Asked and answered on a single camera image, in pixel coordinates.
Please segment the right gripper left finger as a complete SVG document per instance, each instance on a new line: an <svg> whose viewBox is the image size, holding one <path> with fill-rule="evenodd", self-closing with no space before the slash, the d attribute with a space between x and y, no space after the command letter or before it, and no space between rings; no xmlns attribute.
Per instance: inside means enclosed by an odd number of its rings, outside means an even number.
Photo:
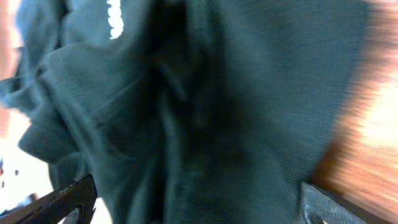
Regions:
<svg viewBox="0 0 398 224"><path fill-rule="evenodd" d="M19 208L1 218L1 224L90 224L95 213L96 185L91 174L84 175L64 189Z"/></svg>

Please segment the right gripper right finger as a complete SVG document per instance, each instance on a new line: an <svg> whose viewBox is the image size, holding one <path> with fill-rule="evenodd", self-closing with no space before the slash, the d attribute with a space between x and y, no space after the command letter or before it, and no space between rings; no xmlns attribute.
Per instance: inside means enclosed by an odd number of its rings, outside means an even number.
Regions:
<svg viewBox="0 0 398 224"><path fill-rule="evenodd" d="M311 183L301 183L299 224L393 224L376 204L349 195L338 195Z"/></svg>

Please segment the black t-shirt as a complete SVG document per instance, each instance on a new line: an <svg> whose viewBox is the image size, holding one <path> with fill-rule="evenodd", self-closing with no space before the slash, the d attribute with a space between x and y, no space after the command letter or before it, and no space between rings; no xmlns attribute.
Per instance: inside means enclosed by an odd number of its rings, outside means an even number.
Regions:
<svg viewBox="0 0 398 224"><path fill-rule="evenodd" d="M58 189L114 223L295 223L353 74L363 1L22 1L1 102Z"/></svg>

